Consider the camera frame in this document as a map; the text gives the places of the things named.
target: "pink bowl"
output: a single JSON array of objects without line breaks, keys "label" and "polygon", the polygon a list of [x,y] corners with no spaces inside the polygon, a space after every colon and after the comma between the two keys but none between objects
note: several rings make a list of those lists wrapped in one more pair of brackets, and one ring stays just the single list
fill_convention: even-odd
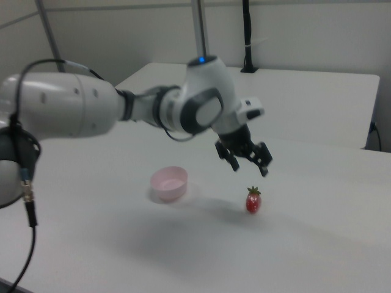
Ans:
[{"label": "pink bowl", "polygon": [[155,195],[163,201],[172,201],[185,194],[188,173],[181,167],[166,167],[155,172],[150,182]]}]

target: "table surface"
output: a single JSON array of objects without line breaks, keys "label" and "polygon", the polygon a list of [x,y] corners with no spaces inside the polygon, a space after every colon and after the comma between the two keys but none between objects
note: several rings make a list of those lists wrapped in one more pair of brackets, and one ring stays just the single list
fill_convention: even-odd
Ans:
[{"label": "table surface", "polygon": [[[387,292],[391,154],[254,137],[274,160],[233,172],[208,131],[177,143],[143,122],[106,136],[47,140],[37,166],[32,292]],[[189,174],[172,204],[153,172]],[[256,215],[248,186],[262,192]],[[0,211],[0,276],[14,280],[30,231],[22,202]]]},{"label": "table surface", "polygon": [[[258,136],[363,148],[379,77],[368,74],[228,68],[239,97],[257,96],[265,108],[250,130]],[[141,92],[156,85],[182,85],[186,66],[150,63],[118,85]]]}]

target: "red strawberry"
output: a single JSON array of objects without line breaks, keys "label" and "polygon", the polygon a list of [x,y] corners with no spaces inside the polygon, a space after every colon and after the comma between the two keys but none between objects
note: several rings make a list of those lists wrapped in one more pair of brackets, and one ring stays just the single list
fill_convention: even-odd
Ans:
[{"label": "red strawberry", "polygon": [[258,188],[254,188],[254,186],[247,189],[249,194],[246,200],[246,208],[251,214],[255,214],[261,206],[261,193],[258,191]]}]

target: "robotic arm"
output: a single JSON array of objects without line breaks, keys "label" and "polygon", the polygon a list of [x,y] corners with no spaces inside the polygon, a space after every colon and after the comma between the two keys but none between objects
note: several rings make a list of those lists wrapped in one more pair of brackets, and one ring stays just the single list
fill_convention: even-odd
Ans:
[{"label": "robotic arm", "polygon": [[[9,77],[0,89],[0,207],[22,193],[18,155],[8,127],[15,111],[18,78]],[[245,157],[266,176],[272,157],[264,143],[252,143],[246,124],[263,112],[258,98],[240,100],[235,95],[225,65],[214,56],[188,63],[182,88],[160,86],[141,95],[116,90],[110,83],[88,76],[29,73],[23,81],[20,104],[20,122],[28,136],[18,138],[17,144],[32,177],[39,140],[97,136],[107,133],[116,121],[127,120],[142,120],[166,132],[192,136],[212,128],[219,136],[219,157],[234,171],[239,168],[235,156]]]}]

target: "wall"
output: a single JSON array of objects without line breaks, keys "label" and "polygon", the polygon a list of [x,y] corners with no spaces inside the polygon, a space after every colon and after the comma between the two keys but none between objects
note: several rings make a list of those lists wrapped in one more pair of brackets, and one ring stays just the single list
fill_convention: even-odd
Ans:
[{"label": "wall", "polygon": [[[268,38],[253,47],[257,66],[379,75],[375,120],[391,151],[391,3],[253,4],[250,13],[252,38]],[[240,3],[210,4],[205,14],[210,52],[243,66]],[[378,149],[375,134],[368,145]]]},{"label": "wall", "polygon": [[[42,58],[53,55],[35,2],[0,0],[0,81]],[[50,71],[56,67],[39,69]]]},{"label": "wall", "polygon": [[118,84],[149,62],[186,63],[196,54],[185,0],[44,1],[61,57]]}]

